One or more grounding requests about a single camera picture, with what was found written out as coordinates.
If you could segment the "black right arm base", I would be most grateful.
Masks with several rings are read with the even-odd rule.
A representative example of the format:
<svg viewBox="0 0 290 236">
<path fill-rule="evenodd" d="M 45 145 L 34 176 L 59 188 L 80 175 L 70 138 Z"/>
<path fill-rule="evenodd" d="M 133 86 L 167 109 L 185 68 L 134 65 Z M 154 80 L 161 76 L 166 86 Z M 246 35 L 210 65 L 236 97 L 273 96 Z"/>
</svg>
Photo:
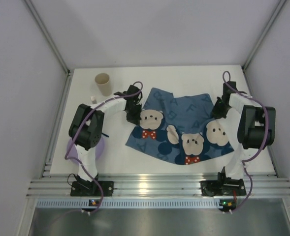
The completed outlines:
<svg viewBox="0 0 290 236">
<path fill-rule="evenodd" d="M 202 196 L 246 196 L 243 179 L 232 179 L 224 171 L 218 172 L 216 180 L 200 182 Z"/>
</svg>

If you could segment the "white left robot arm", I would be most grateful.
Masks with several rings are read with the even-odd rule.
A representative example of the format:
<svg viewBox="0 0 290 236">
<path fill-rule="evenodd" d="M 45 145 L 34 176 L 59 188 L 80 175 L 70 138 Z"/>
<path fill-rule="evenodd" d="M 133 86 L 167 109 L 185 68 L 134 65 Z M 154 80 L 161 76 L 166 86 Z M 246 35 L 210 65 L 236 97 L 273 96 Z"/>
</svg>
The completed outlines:
<svg viewBox="0 0 290 236">
<path fill-rule="evenodd" d="M 68 131 L 70 140 L 64 158 L 78 164 L 78 175 L 82 180 L 97 180 L 96 147 L 101 140 L 106 118 L 124 111 L 127 122 L 139 124 L 142 88 L 138 88 L 137 83 L 100 103 L 78 106 Z"/>
</svg>

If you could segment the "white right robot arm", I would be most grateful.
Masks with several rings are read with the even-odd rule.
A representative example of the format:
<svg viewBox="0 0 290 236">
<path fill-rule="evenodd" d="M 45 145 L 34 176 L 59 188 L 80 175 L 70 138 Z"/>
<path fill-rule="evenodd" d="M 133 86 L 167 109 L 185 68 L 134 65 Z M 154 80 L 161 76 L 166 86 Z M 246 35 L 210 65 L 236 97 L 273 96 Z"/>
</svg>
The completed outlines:
<svg viewBox="0 0 290 236">
<path fill-rule="evenodd" d="M 239 145 L 230 162 L 218 173 L 218 182 L 224 187 L 240 188 L 246 163 L 274 142 L 276 109 L 239 92 L 236 82 L 229 81 L 223 84 L 223 95 L 217 98 L 211 116 L 226 118 L 230 109 L 241 115 L 237 130 Z"/>
</svg>

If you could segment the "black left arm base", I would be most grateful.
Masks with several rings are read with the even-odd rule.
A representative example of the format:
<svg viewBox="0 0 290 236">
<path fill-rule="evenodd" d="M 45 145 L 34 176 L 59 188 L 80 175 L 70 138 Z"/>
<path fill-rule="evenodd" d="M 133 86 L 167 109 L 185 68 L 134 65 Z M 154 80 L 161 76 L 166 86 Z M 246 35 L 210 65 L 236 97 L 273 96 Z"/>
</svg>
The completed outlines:
<svg viewBox="0 0 290 236">
<path fill-rule="evenodd" d="M 105 197 L 111 197 L 113 195 L 113 181 L 100 181 L 99 184 Z M 72 197 L 100 197 L 101 190 L 93 181 L 87 183 L 74 181 L 72 183 L 70 195 Z"/>
</svg>

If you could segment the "blue handled fork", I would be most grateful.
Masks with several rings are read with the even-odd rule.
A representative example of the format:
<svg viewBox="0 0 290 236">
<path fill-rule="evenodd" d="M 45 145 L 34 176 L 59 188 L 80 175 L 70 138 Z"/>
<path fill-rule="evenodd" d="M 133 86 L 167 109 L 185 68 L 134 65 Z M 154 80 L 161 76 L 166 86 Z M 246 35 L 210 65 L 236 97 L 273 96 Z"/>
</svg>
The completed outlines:
<svg viewBox="0 0 290 236">
<path fill-rule="evenodd" d="M 96 104 L 97 103 L 97 100 L 94 96 L 91 96 L 91 102 L 92 104 Z"/>
</svg>

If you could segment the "blue cartoon bear placemat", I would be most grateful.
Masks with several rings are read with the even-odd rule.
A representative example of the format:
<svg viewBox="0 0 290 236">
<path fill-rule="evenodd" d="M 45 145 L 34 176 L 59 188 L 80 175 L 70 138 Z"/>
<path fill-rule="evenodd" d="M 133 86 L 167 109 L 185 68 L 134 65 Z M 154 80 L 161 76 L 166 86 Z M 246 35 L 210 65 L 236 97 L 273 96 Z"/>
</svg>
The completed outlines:
<svg viewBox="0 0 290 236">
<path fill-rule="evenodd" d="M 191 165 L 234 151 L 223 126 L 211 116 L 207 93 L 174 97 L 152 88 L 126 146 L 176 165 Z"/>
</svg>

